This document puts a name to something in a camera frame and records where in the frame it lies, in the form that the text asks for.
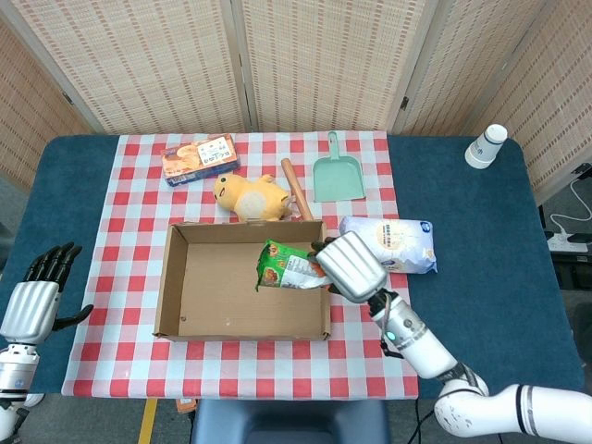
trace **floor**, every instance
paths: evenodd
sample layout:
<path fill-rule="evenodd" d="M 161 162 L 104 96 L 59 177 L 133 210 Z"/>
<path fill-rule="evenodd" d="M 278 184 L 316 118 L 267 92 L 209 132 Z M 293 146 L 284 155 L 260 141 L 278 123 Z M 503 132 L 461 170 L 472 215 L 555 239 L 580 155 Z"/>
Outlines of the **floor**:
<path fill-rule="evenodd" d="M 575 188 L 582 198 L 592 203 L 592 179 L 580 182 Z M 548 227 L 553 231 L 558 228 L 550 224 L 551 213 L 563 213 L 570 216 L 583 217 L 586 212 L 582 205 L 568 189 L 561 191 L 545 204 Z M 568 232 L 592 232 L 592 222 L 565 221 Z M 592 293 L 586 291 L 564 291 L 566 311 L 571 315 L 574 307 L 580 302 L 592 302 Z M 592 377 L 587 383 L 592 393 Z M 421 414 L 429 412 L 433 407 L 432 401 L 420 401 Z M 59 395 L 48 395 L 31 413 L 21 428 L 23 441 L 28 444 L 45 442 L 68 443 L 130 443 L 137 442 L 142 423 L 144 408 L 143 400 L 104 400 L 64 398 Z M 412 401 L 388 402 L 389 426 L 392 443 L 406 443 L 415 429 L 415 416 Z M 189 442 L 191 424 L 186 414 L 177 413 L 175 402 L 160 400 L 156 410 L 153 430 L 153 443 L 186 443 Z M 495 436 L 481 438 L 455 438 L 444 432 L 436 422 L 430 418 L 422 426 L 424 443 L 466 443 L 466 444 L 495 444 Z M 551 443 L 540 438 L 522 435 L 506 435 L 505 443 Z"/>
<path fill-rule="evenodd" d="M 0 177 L 0 274 L 12 248 L 27 198 L 26 192 Z"/>

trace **power strip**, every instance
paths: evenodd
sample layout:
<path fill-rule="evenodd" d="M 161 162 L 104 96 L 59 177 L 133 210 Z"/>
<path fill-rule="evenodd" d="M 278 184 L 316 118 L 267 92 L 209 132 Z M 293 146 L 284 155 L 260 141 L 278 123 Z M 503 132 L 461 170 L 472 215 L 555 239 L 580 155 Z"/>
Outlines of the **power strip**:
<path fill-rule="evenodd" d="M 553 253 L 588 253 L 588 246 L 585 243 L 567 241 L 571 234 L 558 233 L 547 240 L 547 245 Z"/>

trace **open cardboard box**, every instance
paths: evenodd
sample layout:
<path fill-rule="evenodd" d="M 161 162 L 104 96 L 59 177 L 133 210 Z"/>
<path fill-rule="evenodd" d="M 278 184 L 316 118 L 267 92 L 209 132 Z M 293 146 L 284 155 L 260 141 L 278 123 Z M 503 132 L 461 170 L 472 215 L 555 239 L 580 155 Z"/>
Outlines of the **open cardboard box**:
<path fill-rule="evenodd" d="M 326 339 L 324 289 L 260 287 L 257 260 L 267 239 L 310 250 L 322 221 L 245 222 L 168 228 L 154 335 L 192 339 Z"/>

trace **white cup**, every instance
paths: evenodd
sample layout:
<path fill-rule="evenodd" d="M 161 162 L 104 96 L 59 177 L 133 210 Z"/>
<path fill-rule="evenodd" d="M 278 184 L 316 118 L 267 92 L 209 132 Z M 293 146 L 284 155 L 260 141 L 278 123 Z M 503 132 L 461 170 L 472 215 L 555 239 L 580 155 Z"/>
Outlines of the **white cup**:
<path fill-rule="evenodd" d="M 508 139 L 508 130 L 494 123 L 489 125 L 464 152 L 464 160 L 473 168 L 489 167 L 496 160 L 501 145 Z"/>

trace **white robotic arm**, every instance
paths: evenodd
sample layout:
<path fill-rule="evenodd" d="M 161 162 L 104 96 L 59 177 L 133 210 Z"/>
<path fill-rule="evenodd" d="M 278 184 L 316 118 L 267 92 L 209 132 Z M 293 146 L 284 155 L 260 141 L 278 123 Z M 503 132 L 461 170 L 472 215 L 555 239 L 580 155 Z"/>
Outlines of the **white robotic arm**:
<path fill-rule="evenodd" d="M 387 273 L 355 233 L 316 249 L 315 260 L 337 290 L 351 302 L 370 305 L 370 315 L 382 329 L 383 350 L 386 336 L 420 377 L 444 384 L 434 412 L 446 431 L 458 437 L 522 432 L 592 443 L 592 397 L 520 385 L 489 396 L 483 379 L 446 350 L 405 300 L 384 289 Z"/>
<path fill-rule="evenodd" d="M 39 364 L 37 345 L 52 331 L 83 321 L 93 309 L 87 305 L 75 316 L 56 319 L 69 269 L 80 250 L 71 242 L 40 255 L 12 291 L 0 326 L 8 342 L 0 351 L 0 444 L 19 442 L 17 432 L 28 414 L 23 403 Z"/>

